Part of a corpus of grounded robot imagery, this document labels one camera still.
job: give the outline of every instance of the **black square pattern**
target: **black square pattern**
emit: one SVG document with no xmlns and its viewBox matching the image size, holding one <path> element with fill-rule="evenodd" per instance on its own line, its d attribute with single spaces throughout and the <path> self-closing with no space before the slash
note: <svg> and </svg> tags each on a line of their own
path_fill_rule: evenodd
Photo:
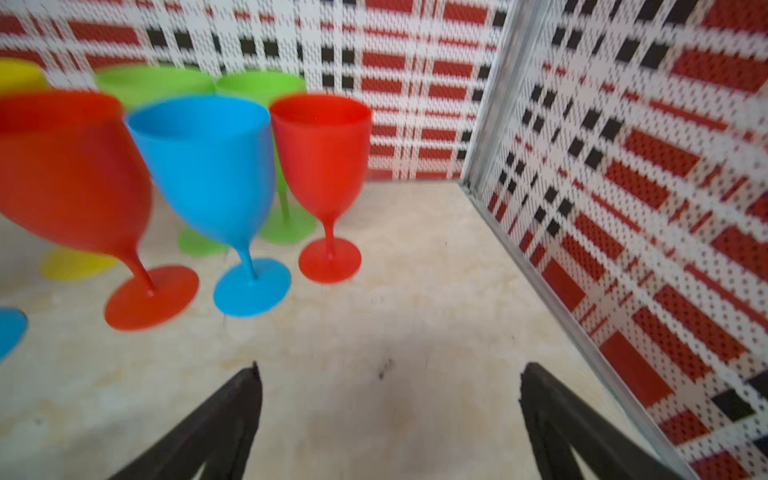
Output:
<svg viewBox="0 0 768 480">
<path fill-rule="evenodd" d="M 571 142 L 571 146 L 568 147 L 568 153 L 573 157 L 578 157 L 582 148 L 584 148 L 584 142 L 578 138 L 574 138 L 574 140 Z"/>
<path fill-rule="evenodd" d="M 670 48 L 668 45 L 655 42 L 650 44 L 650 48 L 645 53 L 643 60 L 640 62 L 640 66 L 657 70 L 659 65 L 661 65 L 661 62 L 664 60 L 664 56 L 667 54 L 667 50 L 669 49 Z"/>
<path fill-rule="evenodd" d="M 564 36 L 565 36 L 565 28 L 558 27 L 554 31 L 554 37 L 552 37 L 552 44 L 559 46 L 561 43 L 563 43 Z"/>
<path fill-rule="evenodd" d="M 147 37 L 153 47 L 167 47 L 168 42 L 165 40 L 165 34 L 162 30 L 155 30 L 154 28 L 147 28 Z"/>
<path fill-rule="evenodd" d="M 538 115 L 536 121 L 533 122 L 533 129 L 537 134 L 540 134 L 542 128 L 544 128 L 544 118 L 541 115 Z"/>
<path fill-rule="evenodd" d="M 573 203 L 570 202 L 569 199 L 564 199 L 562 202 L 560 202 L 560 207 L 558 207 L 558 212 L 560 212 L 560 215 L 563 217 L 567 217 L 568 214 L 573 210 Z"/>
<path fill-rule="evenodd" d="M 603 131 L 600 132 L 600 136 L 606 140 L 613 141 L 616 138 L 616 135 L 619 134 L 619 129 L 623 124 L 624 122 L 618 121 L 613 117 L 608 118 L 608 121 L 605 122 L 605 126 L 603 127 Z"/>
<path fill-rule="evenodd" d="M 587 154 L 587 160 L 584 161 L 584 164 L 587 165 L 592 170 L 597 170 L 598 166 L 600 165 L 600 162 L 603 161 L 603 152 L 599 151 L 597 148 L 593 148 L 589 151 L 589 154 Z"/>
<path fill-rule="evenodd" d="M 554 90 L 547 90 L 547 94 L 544 96 L 544 101 L 541 103 L 546 108 L 552 108 L 552 103 L 554 103 L 554 96 L 557 94 Z"/>
<path fill-rule="evenodd" d="M 255 55 L 256 42 L 252 38 L 240 37 L 240 50 L 246 55 Z"/>
<path fill-rule="evenodd" d="M 280 56 L 280 48 L 277 46 L 277 40 L 264 40 L 264 54 L 267 57 L 277 58 Z"/>
<path fill-rule="evenodd" d="M 568 101 L 568 104 L 565 105 L 565 110 L 563 111 L 563 118 L 568 118 L 568 114 L 571 113 L 571 109 L 574 106 L 574 99 Z"/>
<path fill-rule="evenodd" d="M 750 404 L 744 402 L 733 389 L 715 395 L 712 397 L 712 403 L 717 405 L 717 408 L 720 409 L 731 422 L 741 420 L 755 412 L 752 410 L 752 407 L 750 407 Z"/>
<path fill-rule="evenodd" d="M 565 45 L 566 48 L 569 48 L 571 50 L 575 50 L 576 47 L 578 47 L 578 42 L 581 41 L 581 36 L 584 34 L 581 30 L 574 30 L 571 32 L 571 37 L 568 39 L 568 43 Z"/>
<path fill-rule="evenodd" d="M 664 0 L 645 0 L 643 6 L 640 7 L 640 12 L 637 14 L 635 21 L 650 22 L 653 20 L 663 1 Z"/>
<path fill-rule="evenodd" d="M 547 231 L 553 237 L 556 236 L 560 231 L 560 224 L 552 220 L 551 222 L 549 222 L 549 225 L 547 225 Z"/>
<path fill-rule="evenodd" d="M 624 43 L 621 44 L 621 48 L 619 48 L 619 52 L 616 54 L 616 60 L 629 63 L 639 46 L 640 42 L 638 40 L 627 38 L 624 40 Z"/>
<path fill-rule="evenodd" d="M 320 58 L 325 63 L 333 63 L 333 47 L 321 47 Z"/>
<path fill-rule="evenodd" d="M 192 45 L 192 35 L 187 31 L 175 31 L 174 38 L 176 38 L 176 45 L 182 50 L 194 50 Z"/>
<path fill-rule="evenodd" d="M 507 20 L 507 14 L 502 12 L 501 10 L 497 10 L 495 15 L 493 15 L 493 26 L 503 27 L 504 22 L 506 20 Z"/>
<path fill-rule="evenodd" d="M 533 87 L 533 92 L 531 92 L 531 100 L 538 101 L 539 97 L 541 97 L 542 90 L 544 90 L 544 88 L 541 85 L 535 85 Z"/>
<path fill-rule="evenodd" d="M 549 187 L 547 189 L 547 193 L 544 194 L 544 200 L 546 200 L 548 204 L 551 204 L 552 202 L 554 202 L 554 199 L 557 198 L 557 196 L 558 196 L 558 191 L 555 190 L 554 187 Z"/>
<path fill-rule="evenodd" d="M 664 23 L 671 23 L 673 25 L 684 24 L 688 21 L 690 14 L 694 12 L 694 8 L 696 8 L 698 2 L 699 0 L 677 0 L 677 2 L 672 5 L 672 9 L 670 10 L 669 15 L 667 15 L 667 19 L 664 20 Z"/>
<path fill-rule="evenodd" d="M 598 4 L 598 0 L 584 0 L 584 4 L 581 6 L 580 15 L 592 15 L 594 7 Z"/>
<path fill-rule="evenodd" d="M 598 123 L 598 119 L 600 118 L 600 111 L 597 111 L 593 108 L 590 108 L 587 111 L 587 114 L 584 116 L 584 121 L 581 122 L 581 126 L 586 128 L 587 130 L 592 130 L 594 126 Z"/>
<path fill-rule="evenodd" d="M 344 48 L 341 51 L 341 62 L 344 65 L 354 65 L 355 64 L 355 51 L 350 48 Z"/>
<path fill-rule="evenodd" d="M 597 55 L 598 52 L 600 51 L 600 47 L 603 45 L 603 40 L 605 40 L 605 33 L 600 35 L 598 37 L 598 40 L 594 43 L 594 48 L 592 48 L 592 56 L 593 57 L 595 55 Z"/>
<path fill-rule="evenodd" d="M 567 2 L 565 2 L 565 8 L 563 8 L 563 13 L 575 12 L 576 4 L 578 4 L 578 0 L 568 0 Z"/>
</svg>

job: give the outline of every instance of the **perforated panel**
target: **perforated panel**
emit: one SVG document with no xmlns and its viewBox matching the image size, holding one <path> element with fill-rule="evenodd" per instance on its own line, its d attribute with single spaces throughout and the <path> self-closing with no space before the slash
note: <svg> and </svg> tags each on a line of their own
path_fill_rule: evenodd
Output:
<svg viewBox="0 0 768 480">
<path fill-rule="evenodd" d="M 701 478 L 768 473 L 768 2 L 559 0 L 480 197 Z"/>
<path fill-rule="evenodd" d="M 94 68 L 269 68 L 374 110 L 370 177 L 457 178 L 514 1 L 24 0 L 0 4 L 0 56 L 57 88 Z"/>
</svg>

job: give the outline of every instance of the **red rectangle pattern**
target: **red rectangle pattern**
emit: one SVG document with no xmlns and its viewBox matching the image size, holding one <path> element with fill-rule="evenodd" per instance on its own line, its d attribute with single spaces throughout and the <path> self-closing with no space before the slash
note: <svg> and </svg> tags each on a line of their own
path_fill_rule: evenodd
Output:
<svg viewBox="0 0 768 480">
<path fill-rule="evenodd" d="M 723 362 L 728 362 L 746 352 L 744 345 L 713 322 L 710 317 L 704 315 L 701 310 L 671 286 L 663 286 L 654 296 L 654 300 L 671 313 L 685 328 L 689 329 L 696 338 L 704 342 L 707 348 L 720 357 Z"/>
<path fill-rule="evenodd" d="M 757 93 L 768 80 L 768 64 L 708 51 L 686 50 L 680 54 L 671 73 Z"/>
<path fill-rule="evenodd" d="M 420 148 L 419 158 L 426 160 L 451 160 L 453 150 L 447 148 Z"/>
<path fill-rule="evenodd" d="M 447 85 L 430 85 L 430 98 L 453 98 L 455 100 L 464 100 L 467 96 L 465 87 L 449 87 Z"/>
<path fill-rule="evenodd" d="M 678 413 L 671 419 L 660 423 L 659 429 L 664 432 L 672 445 L 680 445 L 710 432 L 699 420 L 699 417 L 690 410 Z"/>
<path fill-rule="evenodd" d="M 605 267 L 600 265 L 598 259 L 594 258 L 587 250 L 582 247 L 575 238 L 570 235 L 565 236 L 562 241 L 563 249 L 568 252 L 576 263 L 581 265 L 581 268 L 587 272 L 587 275 L 591 276 L 593 280 L 597 281 L 605 273 Z"/>
<path fill-rule="evenodd" d="M 395 147 L 393 145 L 371 145 L 369 154 L 376 157 L 394 157 Z"/>
<path fill-rule="evenodd" d="M 403 55 L 389 55 L 386 53 L 376 53 L 374 51 L 364 51 L 362 53 L 362 64 L 366 67 L 403 70 L 406 67 L 406 57 Z"/>
<path fill-rule="evenodd" d="M 635 129 L 624 142 L 624 148 L 678 177 L 688 175 L 701 160 L 694 154 Z"/>
<path fill-rule="evenodd" d="M 395 125 L 373 125 L 371 135 L 374 137 L 396 137 L 397 127 Z"/>
<path fill-rule="evenodd" d="M 544 258 L 546 253 L 547 249 L 544 248 L 544 245 L 537 245 L 536 250 L 531 253 L 531 265 L 538 266 L 538 263 L 541 262 L 541 259 Z"/>
<path fill-rule="evenodd" d="M 402 82 L 400 80 L 382 80 L 381 78 L 363 78 L 360 88 L 363 91 L 399 94 L 402 91 Z"/>
<path fill-rule="evenodd" d="M 112 65 L 123 65 L 123 64 L 146 64 L 147 63 L 143 58 L 104 57 L 102 55 L 90 55 L 90 54 L 86 54 L 85 59 L 88 60 L 88 64 L 91 66 L 91 68 L 110 67 Z"/>
<path fill-rule="evenodd" d="M 644 306 L 632 316 L 632 320 L 645 332 L 648 337 L 661 348 L 664 353 L 680 367 L 691 380 L 697 380 L 711 372 L 712 369 L 701 361 L 698 355 L 691 352 L 685 343 L 655 316 L 648 307 Z"/>
<path fill-rule="evenodd" d="M 27 32 L 15 15 L 0 15 L 0 34 L 26 35 Z"/>
<path fill-rule="evenodd" d="M 739 480 L 750 476 L 729 452 L 702 458 L 690 467 L 701 480 Z"/>
<path fill-rule="evenodd" d="M 19 60 L 32 61 L 41 68 L 45 68 L 45 61 L 36 51 L 26 50 L 0 50 L 0 57 L 18 58 Z"/>
<path fill-rule="evenodd" d="M 620 332 L 607 339 L 600 351 L 642 406 L 650 407 L 674 393 Z"/>
<path fill-rule="evenodd" d="M 425 128 L 422 130 L 422 140 L 455 141 L 455 130 L 439 130 L 437 128 Z"/>
<path fill-rule="evenodd" d="M 605 177 L 656 210 L 670 195 L 666 188 L 617 161 L 608 167 Z"/>
<path fill-rule="evenodd" d="M 523 239 L 520 240 L 520 250 L 525 252 L 528 249 L 528 246 L 531 245 L 531 240 L 533 240 L 533 233 L 531 231 L 525 232 L 525 235 L 523 235 Z"/>
<path fill-rule="evenodd" d="M 448 2 L 445 4 L 445 10 L 443 11 L 442 17 L 446 20 L 456 20 L 457 22 L 469 22 L 483 25 L 487 14 L 487 8 Z"/>
<path fill-rule="evenodd" d="M 550 260 L 544 271 L 541 272 L 544 280 L 547 280 L 549 286 L 560 297 L 563 304 L 571 312 L 576 310 L 578 304 L 584 299 L 586 293 L 579 287 L 565 269 L 554 260 Z"/>
<path fill-rule="evenodd" d="M 102 25 L 87 22 L 69 22 L 74 37 L 79 41 L 102 41 L 126 45 L 139 45 L 139 39 L 132 27 Z"/>
<path fill-rule="evenodd" d="M 768 2 L 716 0 L 701 26 L 768 34 Z"/>
<path fill-rule="evenodd" d="M 413 10 L 413 0 L 366 0 L 366 8 L 410 13 Z"/>
<path fill-rule="evenodd" d="M 712 247 L 763 280 L 768 280 L 768 243 L 760 243 L 736 227 L 728 227 Z"/>
<path fill-rule="evenodd" d="M 760 198 L 746 209 L 746 213 L 754 215 L 755 217 L 760 218 L 763 222 L 768 223 L 768 191 L 760 195 Z"/>
<path fill-rule="evenodd" d="M 618 243 L 586 215 L 579 213 L 574 225 L 611 260 L 616 260 L 624 251 L 621 243 Z"/>
<path fill-rule="evenodd" d="M 435 60 L 435 63 L 432 65 L 432 73 L 470 78 L 472 76 L 472 64 Z"/>
</svg>

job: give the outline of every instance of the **plaid patterned wall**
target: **plaid patterned wall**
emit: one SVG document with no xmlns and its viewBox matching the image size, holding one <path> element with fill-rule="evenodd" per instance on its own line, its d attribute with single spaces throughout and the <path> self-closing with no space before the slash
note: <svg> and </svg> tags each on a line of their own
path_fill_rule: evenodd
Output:
<svg viewBox="0 0 768 480">
<path fill-rule="evenodd" d="M 701 478 L 768 474 L 766 34 L 766 0 L 556 0 L 482 191 Z"/>
<path fill-rule="evenodd" d="M 3 0 L 0 56 L 93 88 L 123 63 L 302 74 L 374 110 L 373 178 L 457 178 L 514 0 Z"/>
</svg>

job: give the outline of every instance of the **glass stem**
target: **glass stem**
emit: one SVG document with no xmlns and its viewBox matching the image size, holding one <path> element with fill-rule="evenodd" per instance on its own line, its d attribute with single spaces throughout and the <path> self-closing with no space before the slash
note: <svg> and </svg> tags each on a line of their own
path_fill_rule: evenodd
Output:
<svg viewBox="0 0 768 480">
<path fill-rule="evenodd" d="M 333 222 L 324 223 L 326 228 L 326 250 L 328 251 L 328 258 L 333 258 Z"/>
<path fill-rule="evenodd" d="M 144 265 L 141 264 L 141 260 L 139 260 L 136 250 L 124 253 L 118 258 L 120 258 L 120 260 L 122 260 L 122 262 L 131 270 L 131 273 L 134 274 L 136 280 L 138 280 L 147 291 L 148 296 L 153 296 L 157 292 L 157 288 L 154 283 L 152 283 L 152 279 L 149 277 L 149 273 L 147 273 Z"/>
<path fill-rule="evenodd" d="M 280 209 L 283 211 L 283 223 L 290 223 L 290 209 L 288 208 L 288 192 L 286 190 L 278 191 L 280 197 Z"/>
<path fill-rule="evenodd" d="M 253 259 L 250 257 L 248 247 L 236 248 L 235 251 L 240 255 L 240 261 L 243 262 L 243 268 L 248 272 L 248 277 L 252 282 L 255 282 L 257 280 L 256 271 L 253 269 Z"/>
</svg>

